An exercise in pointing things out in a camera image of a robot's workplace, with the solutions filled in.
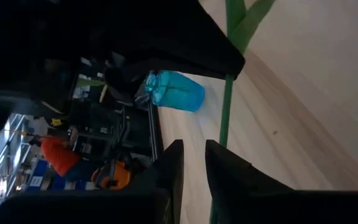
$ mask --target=orange object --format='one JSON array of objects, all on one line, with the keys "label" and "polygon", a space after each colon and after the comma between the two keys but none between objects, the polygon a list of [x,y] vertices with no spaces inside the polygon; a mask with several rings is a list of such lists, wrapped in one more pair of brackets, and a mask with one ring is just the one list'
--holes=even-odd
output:
[{"label": "orange object", "polygon": [[[110,165],[107,165],[102,167],[101,169],[96,170],[92,175],[92,182],[96,183],[96,180],[98,179],[98,176],[100,175],[101,171],[109,168]],[[99,183],[100,187],[111,190],[121,190],[131,181],[131,172],[125,169],[124,162],[116,161],[114,169],[114,181],[112,181],[110,176],[108,175],[102,178],[102,181]]]},{"label": "orange object", "polygon": [[41,144],[41,152],[45,159],[61,177],[81,160],[80,155],[65,148],[63,142],[58,138],[45,138]]}]

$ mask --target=wooden floor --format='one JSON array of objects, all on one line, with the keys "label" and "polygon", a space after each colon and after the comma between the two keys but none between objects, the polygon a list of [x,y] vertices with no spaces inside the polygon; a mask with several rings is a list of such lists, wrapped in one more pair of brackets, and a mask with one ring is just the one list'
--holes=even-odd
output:
[{"label": "wooden floor", "polygon": [[[201,3],[225,30],[224,1]],[[358,190],[358,0],[278,0],[245,58],[228,148],[296,189]],[[205,87],[203,106],[160,108],[160,121],[165,147],[185,143],[181,222],[207,223],[204,147],[219,138],[224,81],[188,76]]]}]

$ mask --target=blue water bottle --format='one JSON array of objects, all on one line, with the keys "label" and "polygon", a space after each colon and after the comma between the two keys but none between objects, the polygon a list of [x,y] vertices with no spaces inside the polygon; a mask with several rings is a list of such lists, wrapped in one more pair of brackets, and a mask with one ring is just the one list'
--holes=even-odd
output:
[{"label": "blue water bottle", "polygon": [[150,73],[145,88],[153,104],[191,112],[200,108],[205,96],[204,87],[173,71]]}]

